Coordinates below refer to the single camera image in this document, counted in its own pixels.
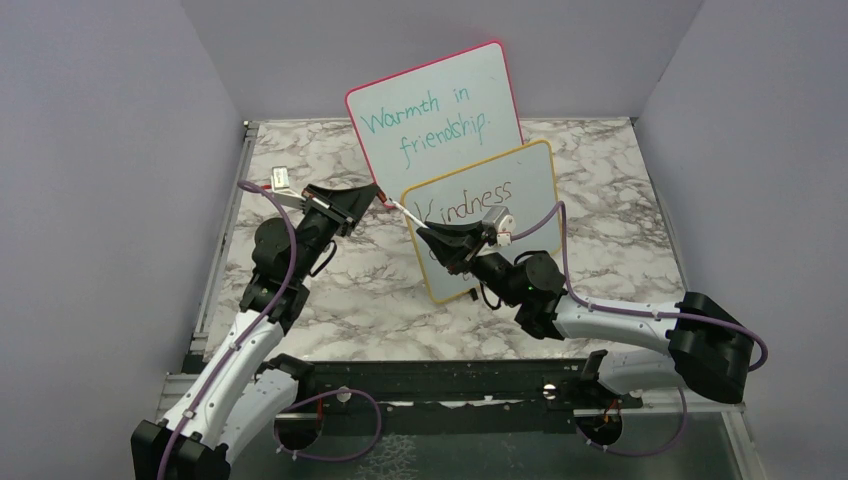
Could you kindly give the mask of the white rainbow marker pen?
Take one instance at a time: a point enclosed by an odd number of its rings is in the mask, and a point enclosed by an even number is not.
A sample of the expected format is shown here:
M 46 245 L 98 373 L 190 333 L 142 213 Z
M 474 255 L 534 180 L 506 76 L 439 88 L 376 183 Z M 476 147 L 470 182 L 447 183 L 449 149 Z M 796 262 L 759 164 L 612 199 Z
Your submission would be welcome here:
M 391 198 L 388 198 L 388 202 L 392 206 L 397 208 L 403 215 L 405 215 L 416 227 L 428 229 L 428 226 L 422 220 L 420 220 L 418 217 L 416 217 L 411 211 L 409 211 L 400 202 L 398 202 L 394 199 L 391 199 Z

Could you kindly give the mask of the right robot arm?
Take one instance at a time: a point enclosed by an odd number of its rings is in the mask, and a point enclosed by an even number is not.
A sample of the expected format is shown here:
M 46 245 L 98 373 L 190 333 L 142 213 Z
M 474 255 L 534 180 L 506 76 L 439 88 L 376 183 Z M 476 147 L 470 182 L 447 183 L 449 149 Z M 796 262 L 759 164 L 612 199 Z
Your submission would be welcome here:
M 576 299 L 566 274 L 540 250 L 515 261 L 488 252 L 492 228 L 475 222 L 417 228 L 417 236 L 451 275 L 469 274 L 536 339 L 599 339 L 634 346 L 623 359 L 602 356 L 577 380 L 579 398 L 600 407 L 632 390 L 686 386 L 724 404 L 743 400 L 755 339 L 709 296 L 688 291 L 679 302 L 650 306 Z

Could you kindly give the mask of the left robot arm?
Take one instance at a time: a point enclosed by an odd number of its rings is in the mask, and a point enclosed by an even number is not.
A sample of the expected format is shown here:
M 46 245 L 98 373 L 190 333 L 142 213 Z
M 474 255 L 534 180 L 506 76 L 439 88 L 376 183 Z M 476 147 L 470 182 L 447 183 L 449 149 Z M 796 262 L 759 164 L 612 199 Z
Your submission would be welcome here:
M 263 363 L 299 318 L 309 296 L 305 280 L 320 271 L 321 255 L 354 230 L 380 192 L 375 184 L 338 190 L 308 185 L 302 193 L 246 180 L 238 186 L 265 197 L 277 214 L 255 232 L 254 269 L 225 340 L 158 421 L 143 420 L 134 430 L 137 479 L 226 479 L 276 414 L 310 405 L 315 386 L 309 364 Z

